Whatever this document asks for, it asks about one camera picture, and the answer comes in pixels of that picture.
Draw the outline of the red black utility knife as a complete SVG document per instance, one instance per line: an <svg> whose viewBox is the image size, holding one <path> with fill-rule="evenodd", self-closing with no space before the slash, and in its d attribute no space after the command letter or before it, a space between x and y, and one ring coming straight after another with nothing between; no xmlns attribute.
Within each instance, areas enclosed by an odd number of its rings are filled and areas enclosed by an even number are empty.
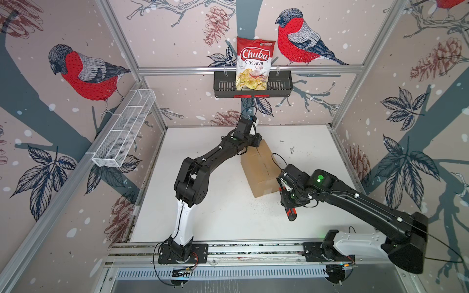
<svg viewBox="0 0 469 293"><path fill-rule="evenodd" d="M287 217L288 217L288 220L290 222L293 222L297 219L297 212L296 212L296 209L295 208L288 208L288 207L285 207L285 212L287 214Z"/></svg>

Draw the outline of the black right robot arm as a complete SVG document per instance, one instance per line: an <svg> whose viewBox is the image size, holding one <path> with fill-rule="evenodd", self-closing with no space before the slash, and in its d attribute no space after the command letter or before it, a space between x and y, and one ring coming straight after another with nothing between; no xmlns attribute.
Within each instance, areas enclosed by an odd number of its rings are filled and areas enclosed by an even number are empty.
<svg viewBox="0 0 469 293"><path fill-rule="evenodd" d="M429 219L424 214L392 210L321 169L309 175L288 164L277 182L280 203L290 221L296 219L296 208L305 207L312 200L336 206L386 236L381 249L395 266L409 273L423 273L429 236Z"/></svg>

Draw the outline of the brown cardboard express box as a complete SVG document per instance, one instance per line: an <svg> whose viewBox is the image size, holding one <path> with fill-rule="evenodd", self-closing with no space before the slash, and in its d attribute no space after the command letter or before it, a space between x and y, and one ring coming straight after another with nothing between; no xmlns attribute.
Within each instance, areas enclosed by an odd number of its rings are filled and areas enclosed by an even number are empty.
<svg viewBox="0 0 469 293"><path fill-rule="evenodd" d="M241 155L241 165L255 198L279 190L277 176L280 174L280 168L271 156L272 151L264 139L259 147L249 146L247 152Z"/></svg>

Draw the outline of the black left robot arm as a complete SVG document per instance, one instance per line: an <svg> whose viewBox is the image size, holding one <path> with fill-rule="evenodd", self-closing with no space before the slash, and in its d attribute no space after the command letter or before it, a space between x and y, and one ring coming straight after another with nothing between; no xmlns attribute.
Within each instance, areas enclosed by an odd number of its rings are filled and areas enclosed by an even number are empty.
<svg viewBox="0 0 469 293"><path fill-rule="evenodd" d="M241 117L235 129L221 138L218 146L206 154L192 159L187 157L181 165L174 184L178 200L177 219L173 233L160 244L160 249L168 248L162 255L169 261L184 263L195 253L191 213L208 193L210 175L226 160L243 155L249 147L258 147L262 136L257 132L258 119L254 115Z"/></svg>

